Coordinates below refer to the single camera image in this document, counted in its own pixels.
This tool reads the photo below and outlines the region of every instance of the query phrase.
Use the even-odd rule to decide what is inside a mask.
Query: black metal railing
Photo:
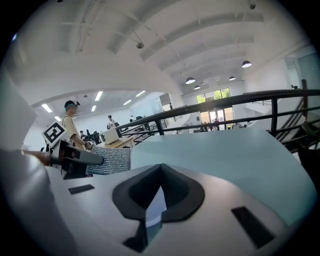
[[[231,96],[228,98],[221,98],[221,99],[216,99],[216,100],[203,102],[195,105],[175,108],[169,111],[154,114],[154,115],[118,126],[116,130],[118,132],[119,137],[122,137],[122,133],[120,132],[121,129],[129,128],[137,125],[143,125],[145,123],[155,122],[157,130],[126,133],[125,135],[126,136],[143,135],[148,133],[159,133],[159,135],[165,135],[164,132],[170,132],[170,131],[176,131],[176,130],[204,128],[209,126],[228,125],[228,124],[235,124],[235,123],[248,122],[248,121],[254,121],[254,120],[271,119],[271,127],[269,132],[275,137],[278,133],[291,131],[293,129],[301,127],[301,125],[294,125],[292,127],[286,127],[286,128],[281,128],[277,130],[278,117],[297,114],[297,113],[303,113],[304,115],[306,115],[306,113],[309,111],[320,109],[320,106],[308,108],[308,105],[306,104],[306,102],[308,101],[304,100],[302,108],[279,113],[278,99],[295,98],[295,97],[304,97],[304,99],[306,99],[309,96],[320,96],[320,90],[295,89],[295,90],[271,90],[271,91],[259,91],[254,93],[247,93],[243,95]],[[167,119],[167,118],[173,118],[173,117],[195,113],[195,112],[208,111],[208,109],[211,109],[211,110],[224,109],[224,108],[230,108],[233,105],[252,103],[257,101],[268,101],[268,100],[271,100],[272,113],[267,115],[238,118],[234,120],[219,121],[215,123],[181,126],[179,128],[174,127],[174,128],[163,129],[161,124],[161,120]],[[306,122],[306,123],[311,124],[311,123],[317,123],[317,122],[320,122],[320,119],[313,120],[312,122]]]

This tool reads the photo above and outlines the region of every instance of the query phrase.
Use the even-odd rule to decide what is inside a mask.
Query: window
[[[209,118],[209,112],[208,111],[201,112],[200,116],[201,116],[201,122],[202,123],[210,123],[210,118]]]
[[[206,102],[205,94],[202,93],[202,94],[197,95],[197,96],[196,96],[196,101],[197,101],[198,103]]]
[[[229,88],[224,88],[224,89],[221,89],[221,95],[222,95],[222,98],[228,98],[230,97],[230,90]]]
[[[222,95],[221,95],[220,90],[215,90],[213,93],[214,93],[214,96],[213,96],[214,100],[222,99]]]
[[[213,90],[206,93],[198,94],[196,96],[196,101],[197,103],[203,103],[203,102],[209,102],[209,101],[218,100],[222,98],[227,98],[230,96],[231,96],[230,89],[224,88],[224,89]]]

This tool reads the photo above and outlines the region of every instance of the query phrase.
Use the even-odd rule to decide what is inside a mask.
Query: security camera
[[[138,49],[142,49],[143,47],[145,47],[145,45],[144,45],[142,42],[138,42],[138,43],[136,44],[136,47],[137,47]]]

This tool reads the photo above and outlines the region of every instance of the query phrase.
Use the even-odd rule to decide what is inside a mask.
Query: desk
[[[230,181],[287,225],[306,216],[318,198],[295,157],[258,128],[151,136],[132,149],[132,169],[161,163]]]
[[[141,126],[144,126],[144,124],[140,124],[140,125],[136,125],[136,126],[133,126],[133,127],[129,127],[128,130],[125,130],[125,131],[121,132],[120,134],[121,134],[121,136],[125,136],[126,133],[134,133],[134,130],[139,128],[139,127],[141,127]]]
[[[131,145],[131,147],[133,147],[135,145],[133,137],[119,138],[118,140],[116,140],[115,142],[113,142],[111,144],[106,144],[105,142],[102,142],[102,143],[98,144],[97,147],[107,148],[107,149],[121,149],[127,145]]]

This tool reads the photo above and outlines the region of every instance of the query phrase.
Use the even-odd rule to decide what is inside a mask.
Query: ceiling beam
[[[230,68],[224,71],[225,73],[231,73],[234,76],[238,76],[237,74],[241,74],[241,69],[239,68]],[[211,78],[211,77],[216,77],[216,76],[222,76],[223,74],[221,74],[220,70],[213,70],[211,72],[203,72],[203,73],[199,73],[197,75],[192,76],[195,79],[195,82],[192,83],[192,85],[198,85],[200,84],[200,82],[202,82],[205,79]],[[176,80],[177,83],[179,83],[180,85],[186,85],[186,79],[178,79]]]
[[[165,37],[166,43],[164,43],[163,40],[157,40],[155,43],[153,43],[149,47],[152,48],[155,52],[158,52],[167,44],[171,44],[177,39],[184,37],[188,34],[191,34],[195,31],[208,28],[208,27],[217,26],[217,25],[227,24],[227,23],[241,23],[243,22],[244,17],[245,17],[245,22],[260,22],[260,23],[264,22],[264,16],[261,13],[246,14],[245,12],[239,12],[237,17],[235,17],[235,14],[233,12],[224,13],[221,15],[203,18],[201,20],[201,24],[199,24],[197,20],[192,21],[176,29],[175,31],[172,31],[169,34],[165,35],[164,37]],[[139,56],[143,61],[145,61],[154,54],[155,54],[154,52],[150,52],[148,48],[146,48]]]
[[[75,26],[75,27],[83,27],[83,28],[88,28],[88,29],[95,29],[95,30],[104,30],[105,31],[105,28],[103,28],[103,26],[98,26],[98,25],[94,25],[94,24],[89,24],[89,23],[79,23],[79,22],[61,22],[60,25],[63,25],[63,26]],[[108,31],[109,33],[113,33],[113,34],[116,34],[118,36],[121,36],[121,37],[124,37],[126,39],[129,39],[129,40],[132,40],[136,43],[140,43],[138,40],[135,40],[133,39],[131,36],[129,35],[126,35],[126,34],[123,34],[117,30],[111,30],[108,28]]]
[[[242,52],[237,52],[237,53],[233,53],[233,54],[225,54],[220,57],[219,56],[213,57],[213,59],[211,59],[210,62],[201,61],[201,64],[194,63],[193,65],[188,65],[180,70],[172,72],[170,74],[170,77],[175,78],[180,75],[179,73],[181,73],[181,74],[189,73],[189,72],[192,73],[192,72],[194,72],[198,69],[204,68],[204,67],[214,66],[215,64],[224,63],[226,60],[235,60],[235,59],[243,58],[245,56],[246,56],[246,52],[242,51]]]
[[[146,26],[148,30],[147,25],[145,25],[145,22],[149,20],[151,17],[156,15],[157,13],[161,12],[162,10],[166,9],[167,7],[180,2],[181,0],[159,0],[156,1],[157,4],[155,4],[154,1],[148,1],[148,5],[145,7],[144,6],[144,13],[140,15],[133,16],[128,13],[125,13],[128,17],[132,18],[135,22],[130,22],[124,31],[122,31],[123,34],[125,35],[132,35],[134,31],[137,31],[141,26]],[[127,39],[123,37],[117,37],[113,40],[113,42],[110,43],[109,45],[109,50],[117,54],[119,50],[122,48],[122,46],[126,43]]]
[[[182,61],[185,61],[188,58],[194,57],[196,55],[200,55],[202,53],[206,53],[208,51],[214,51],[216,49],[222,50],[223,48],[230,47],[230,46],[241,46],[245,44],[253,44],[254,43],[254,36],[253,35],[242,35],[238,38],[237,44],[234,44],[235,37],[234,36],[227,36],[222,38],[216,38],[213,41],[207,42],[206,45],[199,44],[194,45],[193,47],[189,47],[184,49],[183,51],[179,52],[180,58],[177,58],[175,56],[167,59],[166,61],[160,63],[158,67],[161,71],[166,70],[169,67],[172,67]]]

